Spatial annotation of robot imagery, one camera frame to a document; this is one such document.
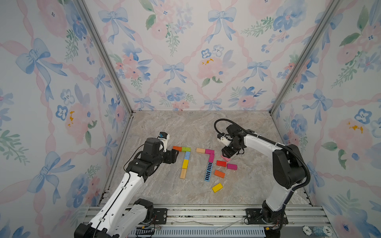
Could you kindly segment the orange block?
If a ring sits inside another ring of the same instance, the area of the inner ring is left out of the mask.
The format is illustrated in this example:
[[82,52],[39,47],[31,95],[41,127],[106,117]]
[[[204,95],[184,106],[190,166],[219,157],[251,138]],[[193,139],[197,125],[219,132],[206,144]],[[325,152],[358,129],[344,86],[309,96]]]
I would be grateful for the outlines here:
[[179,152],[182,152],[182,147],[179,146],[173,146],[173,149]]
[[224,172],[221,172],[221,171],[219,171],[219,170],[215,170],[214,171],[214,175],[215,176],[217,176],[217,177],[219,177],[219,178],[225,178],[225,173]]

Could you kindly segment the light blue block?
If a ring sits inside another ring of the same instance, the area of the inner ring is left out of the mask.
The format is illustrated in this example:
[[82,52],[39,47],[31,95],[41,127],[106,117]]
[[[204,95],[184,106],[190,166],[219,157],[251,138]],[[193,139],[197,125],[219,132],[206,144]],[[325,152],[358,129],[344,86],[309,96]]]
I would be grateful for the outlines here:
[[185,153],[185,158],[184,158],[184,160],[189,160],[190,155],[191,155],[190,152],[186,152],[186,153]]

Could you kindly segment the yellow block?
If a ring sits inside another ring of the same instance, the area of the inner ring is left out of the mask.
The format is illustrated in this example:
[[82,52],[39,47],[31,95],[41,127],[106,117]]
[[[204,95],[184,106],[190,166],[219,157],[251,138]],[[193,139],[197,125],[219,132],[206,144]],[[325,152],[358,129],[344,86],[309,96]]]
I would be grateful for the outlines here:
[[182,164],[182,169],[187,169],[188,168],[188,165],[189,165],[189,160],[187,160],[187,159],[185,159],[184,161],[183,161],[183,164]]
[[221,183],[218,183],[217,185],[215,185],[213,188],[212,188],[212,191],[214,193],[217,193],[218,191],[222,190],[223,189],[223,185]]

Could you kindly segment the striped natural wood block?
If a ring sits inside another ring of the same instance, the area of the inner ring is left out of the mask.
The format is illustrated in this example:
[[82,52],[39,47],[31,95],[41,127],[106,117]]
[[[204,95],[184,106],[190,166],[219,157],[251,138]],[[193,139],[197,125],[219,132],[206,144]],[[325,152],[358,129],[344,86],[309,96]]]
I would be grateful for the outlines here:
[[187,174],[187,169],[182,169],[180,174],[180,179],[185,179]]

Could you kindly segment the magenta block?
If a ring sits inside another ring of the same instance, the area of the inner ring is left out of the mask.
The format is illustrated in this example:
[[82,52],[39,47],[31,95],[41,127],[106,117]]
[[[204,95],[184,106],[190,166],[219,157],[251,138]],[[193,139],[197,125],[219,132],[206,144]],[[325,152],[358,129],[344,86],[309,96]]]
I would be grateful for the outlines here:
[[226,168],[229,170],[235,170],[236,171],[238,169],[238,166],[236,164],[227,164]]
[[205,154],[215,154],[214,150],[205,149]]

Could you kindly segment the red block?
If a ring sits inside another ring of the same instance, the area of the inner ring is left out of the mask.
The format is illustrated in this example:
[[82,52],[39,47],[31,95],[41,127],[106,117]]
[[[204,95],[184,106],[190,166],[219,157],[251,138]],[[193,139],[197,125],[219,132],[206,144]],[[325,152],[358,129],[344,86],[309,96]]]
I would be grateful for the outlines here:
[[226,167],[227,166],[227,162],[217,160],[216,165],[220,166],[220,167]]

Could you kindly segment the tan wooden block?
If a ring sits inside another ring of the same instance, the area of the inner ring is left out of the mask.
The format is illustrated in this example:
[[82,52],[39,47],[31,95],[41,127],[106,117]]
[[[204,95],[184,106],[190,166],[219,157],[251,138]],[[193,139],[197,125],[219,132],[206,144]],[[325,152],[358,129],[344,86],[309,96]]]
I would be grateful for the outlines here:
[[205,149],[203,149],[203,148],[197,148],[196,152],[197,153],[201,153],[201,154],[205,154]]

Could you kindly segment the blue slotted block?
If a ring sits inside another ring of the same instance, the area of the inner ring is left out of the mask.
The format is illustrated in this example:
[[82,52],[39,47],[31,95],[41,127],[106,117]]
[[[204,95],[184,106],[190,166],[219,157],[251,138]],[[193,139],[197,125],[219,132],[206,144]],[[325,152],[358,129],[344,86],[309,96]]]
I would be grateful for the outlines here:
[[210,181],[210,178],[211,178],[211,171],[207,171],[206,174],[205,174],[204,180],[205,181]]
[[213,167],[213,163],[212,162],[208,162],[207,171],[211,172],[212,171],[212,167]]

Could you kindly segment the light pink block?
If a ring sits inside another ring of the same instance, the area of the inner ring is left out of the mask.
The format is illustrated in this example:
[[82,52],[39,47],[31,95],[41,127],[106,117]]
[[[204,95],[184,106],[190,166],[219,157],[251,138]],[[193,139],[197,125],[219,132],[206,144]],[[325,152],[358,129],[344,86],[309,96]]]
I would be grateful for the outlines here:
[[230,162],[231,161],[231,158],[224,157],[223,155],[221,155],[221,158],[224,159],[226,162]]

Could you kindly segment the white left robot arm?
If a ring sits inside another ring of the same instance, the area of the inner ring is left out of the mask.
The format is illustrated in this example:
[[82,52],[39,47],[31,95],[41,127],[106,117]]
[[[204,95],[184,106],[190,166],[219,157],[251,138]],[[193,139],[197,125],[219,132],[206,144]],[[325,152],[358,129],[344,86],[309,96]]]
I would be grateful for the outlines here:
[[118,188],[105,206],[85,225],[74,231],[76,238],[125,238],[138,225],[154,223],[153,203],[138,199],[127,211],[132,198],[162,163],[176,162],[178,151],[167,148],[170,136],[161,132],[157,138],[148,138],[142,148],[130,159]]

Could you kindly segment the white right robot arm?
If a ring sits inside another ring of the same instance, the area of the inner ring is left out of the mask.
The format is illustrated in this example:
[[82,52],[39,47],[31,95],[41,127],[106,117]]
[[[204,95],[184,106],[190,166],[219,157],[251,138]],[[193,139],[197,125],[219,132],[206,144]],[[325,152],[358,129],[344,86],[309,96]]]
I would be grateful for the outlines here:
[[308,185],[311,180],[298,146],[274,142],[235,124],[227,127],[227,133],[219,132],[217,139],[225,145],[222,149],[225,158],[243,154],[246,148],[251,148],[272,160],[274,187],[263,202],[260,214],[256,218],[248,218],[248,223],[261,220],[281,228],[288,202],[296,190]]

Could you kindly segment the yellow block front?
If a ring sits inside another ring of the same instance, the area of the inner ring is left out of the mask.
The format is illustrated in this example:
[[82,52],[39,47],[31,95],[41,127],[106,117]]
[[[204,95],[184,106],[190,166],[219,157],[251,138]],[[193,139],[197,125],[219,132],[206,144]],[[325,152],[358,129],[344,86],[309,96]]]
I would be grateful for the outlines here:
[[217,185],[215,185],[213,188],[212,188],[212,191],[214,193],[217,193],[218,191],[222,190],[223,189],[223,185],[221,183],[218,183]]

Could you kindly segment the white gear parts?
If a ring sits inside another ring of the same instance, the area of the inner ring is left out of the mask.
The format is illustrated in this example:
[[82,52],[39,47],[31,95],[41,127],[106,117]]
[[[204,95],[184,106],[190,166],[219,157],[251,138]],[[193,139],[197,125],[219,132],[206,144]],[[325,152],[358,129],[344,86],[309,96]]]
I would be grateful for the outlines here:
[[333,232],[330,227],[328,226],[320,226],[320,227],[309,227],[309,226],[303,226],[302,231],[307,236],[317,236],[317,237],[332,237]]

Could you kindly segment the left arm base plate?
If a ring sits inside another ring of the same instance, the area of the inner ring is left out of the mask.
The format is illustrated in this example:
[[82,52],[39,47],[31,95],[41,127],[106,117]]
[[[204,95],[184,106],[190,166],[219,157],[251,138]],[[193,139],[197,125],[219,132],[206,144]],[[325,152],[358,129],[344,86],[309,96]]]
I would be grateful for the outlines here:
[[165,225],[167,223],[168,209],[167,208],[150,208],[147,210],[147,215],[142,224],[149,225]]

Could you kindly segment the aluminium front rail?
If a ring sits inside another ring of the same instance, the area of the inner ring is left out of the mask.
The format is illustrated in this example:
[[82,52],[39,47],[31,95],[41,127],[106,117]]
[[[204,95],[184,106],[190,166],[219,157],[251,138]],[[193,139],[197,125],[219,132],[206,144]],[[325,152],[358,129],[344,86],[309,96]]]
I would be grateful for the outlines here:
[[[258,206],[244,205],[184,205],[157,206],[167,208],[168,216],[165,225],[138,225],[126,238],[278,238],[281,232],[295,231],[296,237],[305,235],[303,226],[333,227],[322,207],[309,205],[292,205],[285,210],[288,224],[279,228],[277,225],[247,225],[245,223],[247,208]],[[87,225],[101,208],[91,208],[83,224]]]

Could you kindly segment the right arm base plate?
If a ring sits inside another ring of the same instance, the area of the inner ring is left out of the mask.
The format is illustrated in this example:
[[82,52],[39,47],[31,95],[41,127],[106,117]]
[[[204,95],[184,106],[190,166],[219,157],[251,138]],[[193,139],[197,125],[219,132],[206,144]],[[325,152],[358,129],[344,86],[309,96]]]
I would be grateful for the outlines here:
[[247,225],[287,225],[288,219],[284,209],[273,212],[271,210],[263,210],[261,208],[245,209],[245,223]]

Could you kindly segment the aluminium left corner post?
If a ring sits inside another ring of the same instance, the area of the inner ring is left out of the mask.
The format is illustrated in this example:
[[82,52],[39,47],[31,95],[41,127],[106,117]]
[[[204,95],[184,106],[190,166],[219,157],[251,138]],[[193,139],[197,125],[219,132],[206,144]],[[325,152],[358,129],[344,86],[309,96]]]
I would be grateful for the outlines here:
[[108,56],[107,50],[106,50],[106,48],[102,42],[101,36],[100,36],[100,34],[96,28],[96,25],[93,21],[93,18],[92,18],[91,14],[88,10],[88,7],[87,7],[85,1],[74,0],[73,2],[74,2],[75,7],[78,10],[80,16],[82,17],[85,26],[89,30],[89,34],[90,34],[90,36],[94,42],[94,46],[96,47],[96,49],[100,55],[100,58],[103,61],[104,65],[106,67],[106,70],[109,73],[111,80],[114,83],[119,96],[121,97],[121,100],[122,100],[124,106],[126,107],[129,115],[132,115],[133,114],[132,107],[131,107],[130,103],[128,102],[128,99],[127,99],[127,96],[124,92],[122,84],[116,75],[116,71],[114,70],[114,68],[112,66],[112,62]]

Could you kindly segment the aluminium corner post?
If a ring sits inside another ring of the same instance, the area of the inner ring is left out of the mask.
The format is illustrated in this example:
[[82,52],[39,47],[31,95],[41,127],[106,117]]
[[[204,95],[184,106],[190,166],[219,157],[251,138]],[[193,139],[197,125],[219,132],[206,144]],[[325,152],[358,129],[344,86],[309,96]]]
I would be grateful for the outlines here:
[[73,2],[74,2],[75,7],[78,10],[80,16],[82,17],[85,26],[89,30],[89,34],[90,34],[90,36],[94,42],[94,46],[96,47],[96,49],[100,55],[100,58],[103,61],[104,65],[106,67],[106,70],[109,73],[111,80],[114,83],[119,96],[121,97],[121,100],[122,100],[124,106],[126,107],[129,115],[132,115],[133,114],[132,107],[131,107],[130,103],[128,102],[128,99],[127,99],[127,96],[124,92],[122,84],[116,75],[116,71],[114,70],[114,68],[112,66],[112,62],[108,56],[107,50],[106,50],[106,48],[102,42],[101,36],[100,36],[100,34],[96,28],[96,25],[93,21],[93,18],[92,18],[91,14],[88,10],[88,7],[87,7],[85,1],[74,0]]
[[329,25],[330,21],[334,17],[337,11],[337,8],[340,6],[340,4],[341,4],[340,0],[334,0],[334,1],[328,2],[326,10],[323,12],[322,17],[320,18],[320,22],[317,24],[309,41],[307,42],[305,48],[300,54],[299,59],[296,62],[295,68],[291,70],[290,76],[288,77],[288,79],[286,79],[285,84],[282,86],[278,96],[276,97],[275,102],[269,111],[271,116],[273,116],[276,113],[276,110],[280,107],[280,104],[282,103],[283,98],[285,97],[289,88],[293,84],[296,76],[300,73],[305,62],[308,60],[309,56],[312,54],[312,51],[314,50],[318,40],[320,39],[321,36],[323,36],[323,33],[327,29],[327,26]]

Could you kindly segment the aluminium right corner post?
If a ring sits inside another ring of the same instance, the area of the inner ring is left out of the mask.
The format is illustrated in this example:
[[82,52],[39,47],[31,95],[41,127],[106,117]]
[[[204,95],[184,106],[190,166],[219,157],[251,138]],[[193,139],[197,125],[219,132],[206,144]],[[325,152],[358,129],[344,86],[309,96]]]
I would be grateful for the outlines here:
[[334,1],[328,2],[326,10],[323,12],[322,17],[320,18],[320,22],[317,24],[309,41],[307,42],[305,48],[300,54],[299,59],[296,62],[295,68],[291,70],[290,76],[288,77],[288,79],[286,79],[285,84],[282,86],[278,96],[276,97],[275,102],[269,111],[271,116],[273,116],[276,113],[276,110],[280,107],[280,104],[282,103],[283,98],[285,97],[289,88],[293,84],[296,76],[300,73],[305,62],[308,60],[309,56],[312,54],[312,51],[314,50],[318,40],[320,39],[321,36],[323,36],[323,33],[327,29],[327,26],[329,25],[330,21],[334,17],[337,11],[337,8],[340,6],[340,4],[341,4],[340,0],[334,0]]

